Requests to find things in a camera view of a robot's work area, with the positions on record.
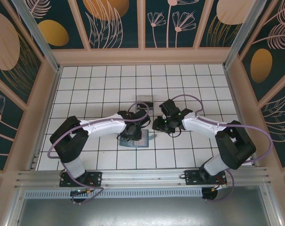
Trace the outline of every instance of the white tile floor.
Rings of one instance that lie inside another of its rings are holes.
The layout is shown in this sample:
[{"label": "white tile floor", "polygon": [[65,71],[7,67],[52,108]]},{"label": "white tile floor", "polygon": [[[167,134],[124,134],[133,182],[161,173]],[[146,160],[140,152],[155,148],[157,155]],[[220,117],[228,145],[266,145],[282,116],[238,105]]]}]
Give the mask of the white tile floor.
[{"label": "white tile floor", "polygon": [[[80,120],[106,117],[127,110],[138,95],[153,95],[153,122],[155,116],[162,115],[161,103],[184,93],[201,98],[205,117],[238,120],[222,65],[65,67],[36,170],[63,169],[58,160],[47,158],[47,151],[51,134],[68,116]],[[187,97],[178,98],[176,105],[181,110],[200,107]],[[154,133],[151,125],[148,129]],[[114,134],[88,139],[80,158],[87,170],[186,168],[199,167],[219,152],[214,139],[196,132],[184,131],[175,138],[156,133],[149,148],[121,147]]]}]

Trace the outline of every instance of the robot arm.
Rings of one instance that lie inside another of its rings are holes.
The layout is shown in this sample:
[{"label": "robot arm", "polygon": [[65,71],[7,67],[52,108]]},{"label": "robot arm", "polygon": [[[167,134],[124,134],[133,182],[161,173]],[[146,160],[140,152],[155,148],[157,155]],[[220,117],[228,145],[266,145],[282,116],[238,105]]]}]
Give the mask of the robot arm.
[{"label": "robot arm", "polygon": [[124,140],[140,140],[142,138],[141,127],[142,125],[150,121],[149,116],[136,122],[118,120],[111,121],[108,119],[114,118],[135,120],[142,118],[145,114],[146,112],[144,110],[139,110],[137,113],[120,111],[110,117],[102,118],[101,122],[98,122],[99,119],[91,121],[80,121],[75,116],[71,116],[65,120],[65,122],[55,131],[55,133],[53,133],[53,135],[50,137],[50,142],[53,144],[65,132],[76,126],[92,122],[90,126],[84,126],[80,129],[75,130],[73,132],[74,135],[69,134],[65,136],[55,146],[55,150],[61,162],[65,165],[70,174],[79,182],[81,182],[85,180],[86,171],[80,160],[79,155],[88,137],[92,139],[112,133],[119,133],[120,137]]},{"label": "robot arm", "polygon": [[[228,168],[236,170],[239,168],[254,152],[255,146],[244,128],[227,127],[226,124],[219,125],[218,122],[206,119],[205,117],[196,117],[190,109],[182,111],[176,107],[173,100],[167,100],[159,106],[163,112],[163,116],[159,116],[153,123],[153,129],[163,131],[165,133],[175,133],[175,128],[182,130],[195,131],[209,138],[215,138],[217,141],[220,154],[206,161],[199,168],[200,177],[207,182],[210,177],[215,176],[219,172]],[[120,137],[125,141],[140,140],[142,138],[142,125],[150,122],[150,118],[146,117],[144,110],[137,113],[120,111],[117,114],[107,118],[107,121],[79,121],[75,116],[69,117],[51,136],[50,141],[55,143],[64,133],[70,129],[84,125],[89,122],[90,126],[85,126],[75,130],[74,136],[71,134],[65,136],[56,146],[55,150],[65,165],[71,176],[82,182],[86,178],[86,171],[79,155],[88,139],[88,137],[96,138],[112,133],[119,133]],[[136,122],[127,121],[108,121],[110,118],[120,118],[126,120],[138,120]]]},{"label": "robot arm", "polygon": [[204,181],[228,168],[238,169],[256,148],[244,128],[227,127],[217,121],[196,117],[192,110],[182,111],[173,100],[167,100],[160,106],[164,116],[159,116],[153,123],[153,129],[165,133],[180,130],[195,131],[209,138],[215,138],[220,154],[206,161],[199,168],[199,175]]}]

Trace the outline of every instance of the dark teal wallpaper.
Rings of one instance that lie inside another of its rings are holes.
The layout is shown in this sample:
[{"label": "dark teal wallpaper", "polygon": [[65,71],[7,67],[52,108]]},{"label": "dark teal wallpaper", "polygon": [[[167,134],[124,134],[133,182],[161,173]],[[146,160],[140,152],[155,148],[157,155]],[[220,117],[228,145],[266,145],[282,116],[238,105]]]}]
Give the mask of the dark teal wallpaper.
[{"label": "dark teal wallpaper", "polygon": [[24,1],[51,49],[84,48],[68,0]]},{"label": "dark teal wallpaper", "polygon": [[270,5],[272,0],[267,0],[264,9],[261,11],[261,14],[259,15],[259,17],[257,18],[252,30],[249,32],[248,36],[246,37],[246,40],[244,41],[244,43],[242,44],[240,50],[238,51],[238,53],[241,55],[242,51],[244,50],[247,42],[249,41],[250,36],[253,34],[254,30],[256,29],[257,25],[259,24],[259,22],[261,21],[261,18],[263,17],[263,15],[265,14],[268,6]]},{"label": "dark teal wallpaper", "polygon": [[285,75],[285,0],[274,7],[242,62],[257,100]]},{"label": "dark teal wallpaper", "polygon": [[279,160],[285,167],[285,87],[261,109],[261,112],[273,139]]},{"label": "dark teal wallpaper", "polygon": [[0,91],[0,170],[5,167],[23,113]]},{"label": "dark teal wallpaper", "polygon": [[91,48],[138,48],[136,0],[77,0]]},{"label": "dark teal wallpaper", "polygon": [[200,47],[230,47],[253,1],[214,0]]},{"label": "dark teal wallpaper", "polygon": [[192,47],[204,2],[146,0],[146,48]]},{"label": "dark teal wallpaper", "polygon": [[27,103],[41,61],[0,2],[0,80]]}]

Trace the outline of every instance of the vent grille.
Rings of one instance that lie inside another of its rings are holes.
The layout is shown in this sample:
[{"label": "vent grille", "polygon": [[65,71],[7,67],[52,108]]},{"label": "vent grille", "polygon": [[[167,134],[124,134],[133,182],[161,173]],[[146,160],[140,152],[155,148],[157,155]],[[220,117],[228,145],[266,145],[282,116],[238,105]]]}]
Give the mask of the vent grille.
[{"label": "vent grille", "polygon": [[[106,189],[96,198],[151,198],[151,197],[200,197],[202,188],[161,188],[161,189]],[[80,194],[75,198],[91,197],[95,192]],[[70,199],[71,190],[31,190],[25,199]]]}]

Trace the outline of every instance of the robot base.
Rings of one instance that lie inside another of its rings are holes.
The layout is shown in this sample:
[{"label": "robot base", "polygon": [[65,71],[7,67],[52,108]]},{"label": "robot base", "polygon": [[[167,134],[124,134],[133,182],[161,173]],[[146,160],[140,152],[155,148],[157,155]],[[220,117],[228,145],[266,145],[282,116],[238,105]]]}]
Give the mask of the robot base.
[{"label": "robot base", "polygon": [[208,182],[205,182],[200,176],[199,176],[200,170],[186,170],[184,172],[184,175],[181,177],[182,179],[185,179],[186,185],[218,185],[220,184],[220,181],[217,179],[219,177],[224,183],[227,183],[225,172],[222,171],[218,173],[216,176],[212,176],[209,178]]},{"label": "robot base", "polygon": [[[100,187],[102,182],[102,172],[87,172],[87,176],[83,184],[87,186]],[[63,172],[60,178],[60,187],[81,187],[77,183],[75,183],[67,174],[67,172]]]}]

